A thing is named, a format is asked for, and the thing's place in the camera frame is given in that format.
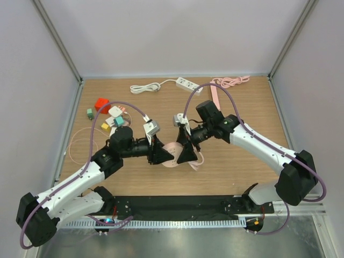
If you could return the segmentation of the round pink socket base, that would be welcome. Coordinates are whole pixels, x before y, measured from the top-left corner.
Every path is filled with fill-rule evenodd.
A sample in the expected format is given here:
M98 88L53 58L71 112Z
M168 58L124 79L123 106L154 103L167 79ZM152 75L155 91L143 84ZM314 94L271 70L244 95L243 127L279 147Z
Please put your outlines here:
M162 165L167 168L177 167L178 166L177 160L183 150L183 146L178 142L170 142L164 145L163 149L166 150L169 154L171 154L173 156L173 159L163 162Z

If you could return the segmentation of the teal plug adapter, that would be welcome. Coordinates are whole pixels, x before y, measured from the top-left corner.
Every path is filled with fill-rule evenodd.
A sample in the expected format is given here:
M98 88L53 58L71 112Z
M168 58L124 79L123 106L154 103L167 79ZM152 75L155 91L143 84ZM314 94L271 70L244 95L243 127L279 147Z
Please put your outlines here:
M115 127L123 126L125 121L122 116L116 117L114 120Z

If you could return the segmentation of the white plug adapter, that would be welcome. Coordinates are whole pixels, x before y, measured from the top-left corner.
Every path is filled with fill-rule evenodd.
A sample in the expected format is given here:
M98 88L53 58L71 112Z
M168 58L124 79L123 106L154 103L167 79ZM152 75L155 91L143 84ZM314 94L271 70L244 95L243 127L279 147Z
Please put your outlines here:
M111 128L109 137L111 137L111 136L115 133L116 129L117 129L116 127L112 127L112 128Z

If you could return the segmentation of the white square charger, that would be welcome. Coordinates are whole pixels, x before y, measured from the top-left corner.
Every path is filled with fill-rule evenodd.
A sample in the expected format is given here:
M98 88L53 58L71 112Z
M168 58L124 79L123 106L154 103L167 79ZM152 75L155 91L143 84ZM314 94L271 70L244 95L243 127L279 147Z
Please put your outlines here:
M109 125L109 126L113 126L115 123L114 123L114 120L115 120L115 118L114 117L112 117L112 116L110 116L110 117L108 117L106 120L105 120L105 122Z

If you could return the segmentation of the yellow plug adapter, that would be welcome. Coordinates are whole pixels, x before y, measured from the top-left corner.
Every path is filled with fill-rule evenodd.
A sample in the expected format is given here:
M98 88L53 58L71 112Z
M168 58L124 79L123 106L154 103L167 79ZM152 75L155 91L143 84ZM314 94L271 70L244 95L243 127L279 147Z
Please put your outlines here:
M107 124L107 123L102 123L101 124L101 129L105 132L110 132L111 131L111 127Z

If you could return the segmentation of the white power strip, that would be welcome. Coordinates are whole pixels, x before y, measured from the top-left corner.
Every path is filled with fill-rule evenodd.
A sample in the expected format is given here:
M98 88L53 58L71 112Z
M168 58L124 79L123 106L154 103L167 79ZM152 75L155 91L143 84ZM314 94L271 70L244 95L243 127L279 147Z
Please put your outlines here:
M143 92L158 92L162 85L168 82L174 82L175 85L183 90L193 92L199 84L193 83L186 78L178 77L177 79L167 79L160 83L153 82L146 85L132 85L130 86L130 92L134 95L141 94Z

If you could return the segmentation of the pink power strip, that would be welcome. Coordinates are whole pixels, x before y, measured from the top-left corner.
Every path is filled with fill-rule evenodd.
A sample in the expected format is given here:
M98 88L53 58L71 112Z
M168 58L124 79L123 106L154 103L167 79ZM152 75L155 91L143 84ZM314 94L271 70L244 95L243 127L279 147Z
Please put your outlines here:
M220 85L222 88L227 89L227 88L233 87L233 86L238 85L238 84L246 83L249 80L250 80L250 76L215 77L210 81L210 83ZM210 87L210 89L211 89L211 95L212 95L213 102L215 103L218 110L221 110L217 88L212 85Z

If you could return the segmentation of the red cube adapter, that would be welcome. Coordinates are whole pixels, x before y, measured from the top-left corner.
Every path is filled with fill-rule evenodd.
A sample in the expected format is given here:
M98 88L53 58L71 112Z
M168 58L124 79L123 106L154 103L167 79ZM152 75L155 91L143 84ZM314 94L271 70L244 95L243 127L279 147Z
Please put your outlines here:
M95 110L98 112L100 111L101 114L108 114L109 110L111 108L111 105L108 104L110 101L106 98L99 98L96 102L95 102Z

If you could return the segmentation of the green plug adapter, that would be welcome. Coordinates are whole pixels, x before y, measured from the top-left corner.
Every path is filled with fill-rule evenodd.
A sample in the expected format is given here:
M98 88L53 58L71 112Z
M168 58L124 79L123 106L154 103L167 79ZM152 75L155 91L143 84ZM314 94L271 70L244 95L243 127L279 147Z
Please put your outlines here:
M90 119L90 120L93 120L93 119L94 119L94 114L93 114L92 109L87 109L87 117L88 117L88 119Z

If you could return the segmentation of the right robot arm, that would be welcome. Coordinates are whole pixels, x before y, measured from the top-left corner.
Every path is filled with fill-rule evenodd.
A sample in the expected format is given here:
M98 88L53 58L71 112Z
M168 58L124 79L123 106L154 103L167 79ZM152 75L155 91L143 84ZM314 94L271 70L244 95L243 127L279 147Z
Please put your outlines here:
M278 175L276 182L255 183L242 194L245 211L254 213L262 205L279 200L297 206L318 183L314 160L309 152L297 153L274 143L237 116L224 116L213 101L202 102L196 111L202 122L195 128L190 128L187 117L181 113L173 118L174 126L179 129L177 142L182 145L178 163L194 161L196 152L200 151L200 143L214 137L245 149Z

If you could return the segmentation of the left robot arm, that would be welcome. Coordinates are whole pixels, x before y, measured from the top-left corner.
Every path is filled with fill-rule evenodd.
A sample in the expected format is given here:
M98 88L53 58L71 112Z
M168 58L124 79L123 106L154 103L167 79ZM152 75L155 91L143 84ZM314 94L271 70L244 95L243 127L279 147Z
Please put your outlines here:
M87 163L58 185L34 196L25 194L19 202L16 223L21 228L21 248L27 237L32 247L39 247L49 241L57 230L78 216L99 212L108 215L114 208L114 197L103 187L96 187L85 196L80 194L117 172L127 157L147 157L149 164L161 164L174 159L164 149L157 136L134 139L130 127L117 128L106 145L93 153Z

